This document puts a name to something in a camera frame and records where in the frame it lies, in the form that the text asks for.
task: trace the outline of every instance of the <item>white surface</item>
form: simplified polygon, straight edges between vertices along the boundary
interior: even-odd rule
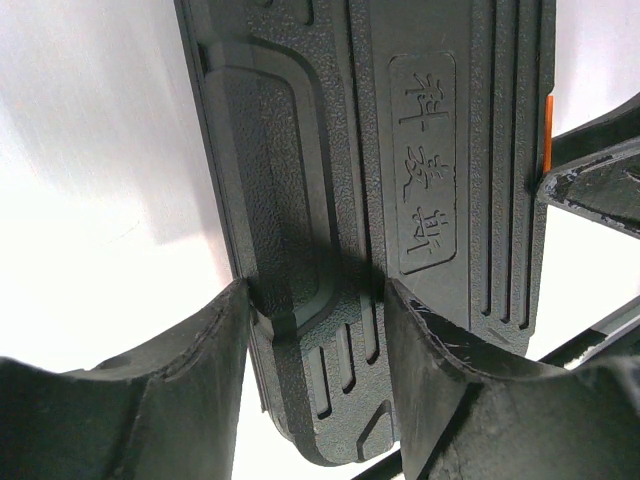
[[[640,2],[558,0],[554,131],[640,91]],[[169,0],[0,3],[0,355],[66,371],[157,335],[230,279]],[[640,293],[640,242],[550,209],[538,358]],[[234,479],[306,462],[244,382]]]

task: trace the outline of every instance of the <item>textured black plastic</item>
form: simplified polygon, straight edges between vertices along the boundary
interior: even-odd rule
[[[514,352],[544,237],[553,0],[177,0],[263,406],[312,462],[399,432],[383,279]]]

